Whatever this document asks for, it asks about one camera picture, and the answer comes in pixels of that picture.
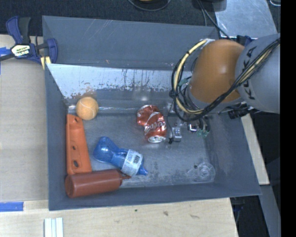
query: orange ball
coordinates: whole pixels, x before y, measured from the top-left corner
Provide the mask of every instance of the orange ball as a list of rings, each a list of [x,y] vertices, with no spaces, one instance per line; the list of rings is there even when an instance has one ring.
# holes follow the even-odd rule
[[[78,117],[84,120],[93,119],[97,115],[98,110],[98,102],[92,97],[81,98],[75,107]]]

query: crushed soda can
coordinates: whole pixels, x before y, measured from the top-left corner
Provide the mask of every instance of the crushed soda can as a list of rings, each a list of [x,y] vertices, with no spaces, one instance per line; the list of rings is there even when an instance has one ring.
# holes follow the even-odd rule
[[[158,143],[166,140],[167,125],[157,106],[142,106],[137,111],[137,124],[145,128],[144,134],[149,142]]]

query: blue clamp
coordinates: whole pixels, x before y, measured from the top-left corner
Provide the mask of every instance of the blue clamp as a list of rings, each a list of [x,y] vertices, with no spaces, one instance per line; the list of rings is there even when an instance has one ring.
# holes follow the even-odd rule
[[[34,45],[31,43],[29,32],[29,17],[14,16],[6,22],[6,29],[10,36],[13,37],[15,45],[10,49],[10,54],[0,56],[0,61],[10,58],[27,59],[42,65],[39,50],[49,48],[49,59],[55,63],[58,57],[57,42],[55,39],[47,39],[46,43]]]

